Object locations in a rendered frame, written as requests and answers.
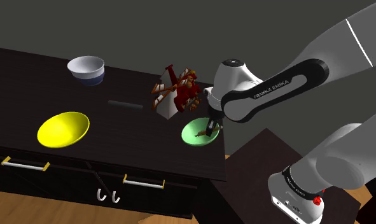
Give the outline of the brown stick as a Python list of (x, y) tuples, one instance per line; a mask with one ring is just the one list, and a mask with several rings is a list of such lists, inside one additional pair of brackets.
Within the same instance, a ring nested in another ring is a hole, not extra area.
[[(217, 132), (217, 131), (222, 130), (222, 129), (223, 129), (223, 126), (222, 126), (222, 125), (221, 125), (221, 126), (217, 126), (217, 127), (215, 127), (215, 128), (212, 130), (212, 132)], [(199, 131), (199, 132), (197, 133), (197, 135), (195, 135), (195, 137), (199, 137), (199, 136), (203, 136), (203, 135), (207, 135), (207, 134), (206, 134), (206, 130)]]

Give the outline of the green bowl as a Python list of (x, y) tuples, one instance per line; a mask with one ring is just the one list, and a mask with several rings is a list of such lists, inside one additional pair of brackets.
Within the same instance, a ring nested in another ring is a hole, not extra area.
[(197, 118), (186, 124), (181, 132), (183, 142), (190, 146), (205, 146), (213, 142), (220, 130), (213, 132), (210, 137), (207, 135), (195, 137), (199, 131), (206, 130), (208, 121), (208, 118)]

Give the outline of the red windmill figure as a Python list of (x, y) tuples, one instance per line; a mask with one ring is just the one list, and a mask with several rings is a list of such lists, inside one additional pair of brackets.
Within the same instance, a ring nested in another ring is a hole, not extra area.
[(166, 119), (186, 109), (195, 111), (201, 103), (198, 95), (202, 92), (199, 85), (195, 83), (196, 79), (194, 70), (185, 68), (179, 76), (176, 76), (173, 65), (167, 66), (160, 77), (162, 82), (156, 83), (151, 91), (152, 94), (157, 94), (151, 109), (156, 110)]

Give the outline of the dark robot stand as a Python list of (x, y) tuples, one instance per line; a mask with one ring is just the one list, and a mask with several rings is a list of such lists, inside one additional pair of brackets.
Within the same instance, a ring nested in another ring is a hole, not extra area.
[(226, 181), (202, 183), (193, 207), (199, 224), (296, 224), (273, 205), (268, 178), (301, 159), (264, 129), (225, 161)]

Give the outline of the black flat bar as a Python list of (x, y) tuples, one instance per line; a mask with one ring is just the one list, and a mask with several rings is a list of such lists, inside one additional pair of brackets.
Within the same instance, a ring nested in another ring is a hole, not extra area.
[(132, 104), (132, 103), (128, 103), (128, 102), (109, 100), (108, 104), (110, 106), (116, 106), (116, 107), (128, 108), (128, 109), (138, 109), (138, 110), (143, 109), (143, 105)]

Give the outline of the dark chest of drawers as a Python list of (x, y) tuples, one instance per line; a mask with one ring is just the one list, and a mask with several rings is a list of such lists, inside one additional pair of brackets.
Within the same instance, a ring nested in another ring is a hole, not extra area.
[[(207, 103), (165, 119), (151, 109), (157, 80), (107, 67), (86, 87), (65, 59), (0, 48), (0, 191), (190, 218), (201, 184), (226, 178), (224, 140), (184, 143), (182, 129), (207, 116)], [(88, 116), (88, 132), (65, 148), (42, 146), (39, 127), (68, 111)]]

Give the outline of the white and blue bowl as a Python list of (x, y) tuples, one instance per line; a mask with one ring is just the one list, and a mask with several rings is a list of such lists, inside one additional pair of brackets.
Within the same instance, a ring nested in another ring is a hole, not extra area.
[(81, 56), (67, 63), (71, 74), (85, 86), (100, 84), (105, 75), (104, 61), (96, 56)]

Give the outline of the yellow bowl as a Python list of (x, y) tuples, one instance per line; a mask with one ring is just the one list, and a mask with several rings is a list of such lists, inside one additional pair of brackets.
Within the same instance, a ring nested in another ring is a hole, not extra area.
[(37, 140), (47, 148), (64, 148), (77, 143), (89, 128), (87, 115), (68, 111), (47, 119), (37, 131)]

